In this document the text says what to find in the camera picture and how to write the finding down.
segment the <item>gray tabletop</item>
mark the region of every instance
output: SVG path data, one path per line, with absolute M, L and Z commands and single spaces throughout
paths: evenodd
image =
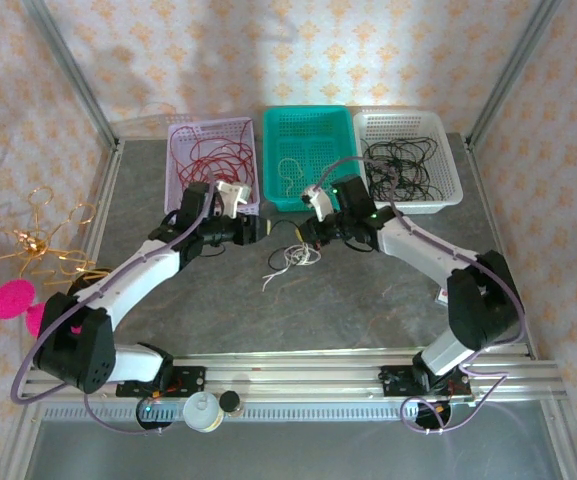
M 413 220 L 449 242 L 485 252 L 494 248 L 493 233 L 461 138 L 451 134 L 449 141 L 464 199 Z M 163 218 L 165 159 L 165 141 L 126 143 L 100 266 L 121 264 Z M 260 214 L 273 222 L 308 216 L 277 212 L 269 202 Z M 320 262 L 291 268 L 262 293 L 262 277 L 272 273 L 268 256 L 295 243 L 294 228 L 281 224 L 255 245 L 227 245 L 221 256 L 194 260 L 127 315 L 116 341 L 148 342 L 173 355 L 412 347 L 429 344 L 447 327 L 447 309 L 435 303 L 432 280 L 398 259 L 343 244 L 325 247 Z

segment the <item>teal basket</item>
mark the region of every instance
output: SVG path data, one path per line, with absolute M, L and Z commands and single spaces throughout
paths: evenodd
M 264 195 L 281 212 L 308 210 L 301 194 L 327 167 L 357 154 L 350 112 L 345 107 L 279 107 L 264 114 Z M 339 208 L 330 183 L 360 174 L 347 162 L 328 175 L 323 188 Z

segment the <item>black knob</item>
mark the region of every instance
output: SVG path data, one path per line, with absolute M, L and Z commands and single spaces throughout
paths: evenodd
M 226 413 L 236 412 L 239 405 L 241 405 L 241 399 L 233 390 L 228 390 L 219 397 L 219 406 Z

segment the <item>plastic basket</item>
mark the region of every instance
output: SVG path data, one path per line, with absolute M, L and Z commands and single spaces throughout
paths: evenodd
M 414 137 L 430 137 L 437 142 L 437 151 L 425 162 L 430 184 L 439 189 L 443 199 L 397 202 L 405 214 L 435 213 L 448 205 L 457 205 L 463 199 L 459 175 L 441 120 L 436 113 L 419 110 L 379 110 L 357 113 L 353 118 L 355 142 L 362 155 L 366 144 Z M 364 164 L 361 176 L 366 182 Z M 375 202 L 379 208 L 388 202 Z
M 279 211 L 308 210 L 301 201 L 306 187 L 317 183 L 324 170 L 340 158 L 356 155 L 352 119 L 345 107 L 280 107 L 264 114 L 264 194 Z M 323 187 L 354 173 L 359 162 L 336 168 Z M 333 204 L 337 200 L 331 195 Z
M 252 120 L 247 117 L 228 118 L 224 120 L 206 120 L 202 122 L 181 123 L 168 127 L 168 148 L 166 153 L 166 200 L 164 212 L 169 213 L 179 208 L 183 195 L 183 188 L 177 176 L 177 165 L 172 156 L 180 164 L 186 166 L 191 163 L 190 151 L 201 143 L 201 154 L 207 155 L 215 148 L 226 145 L 229 141 L 244 143 L 252 148 L 253 184 L 248 204 L 240 205 L 240 213 L 259 214 L 259 176 L 257 174 L 257 155 L 255 153 L 255 137 Z

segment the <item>white basket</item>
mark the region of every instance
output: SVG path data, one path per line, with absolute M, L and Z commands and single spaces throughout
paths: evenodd
M 405 214 L 436 213 L 445 206 L 457 205 L 464 197 L 450 151 L 446 132 L 436 113 L 419 110 L 378 110 L 361 112 L 353 118 L 355 143 L 359 156 L 368 145 L 392 140 L 430 137 L 437 142 L 437 151 L 424 165 L 428 170 L 430 184 L 443 194 L 443 200 L 397 202 L 397 208 Z M 364 163 L 361 164 L 361 177 L 366 183 Z M 375 202 L 378 208 L 388 202 Z
M 172 135 L 182 126 L 192 128 L 178 132 L 172 139 Z M 228 141 L 245 143 L 252 148 L 253 184 L 250 199 L 246 205 L 239 205 L 237 211 L 248 215 L 259 214 L 259 175 L 257 174 L 257 154 L 255 151 L 255 135 L 252 128 L 252 119 L 248 117 L 227 118 L 223 120 L 206 120 L 193 123 L 181 123 L 168 127 L 168 147 L 166 149 L 166 199 L 164 212 L 166 214 L 179 208 L 183 189 L 177 176 L 175 160 L 171 151 L 181 164 L 191 163 L 190 151 L 202 140 L 202 148 L 210 151 L 219 148 Z

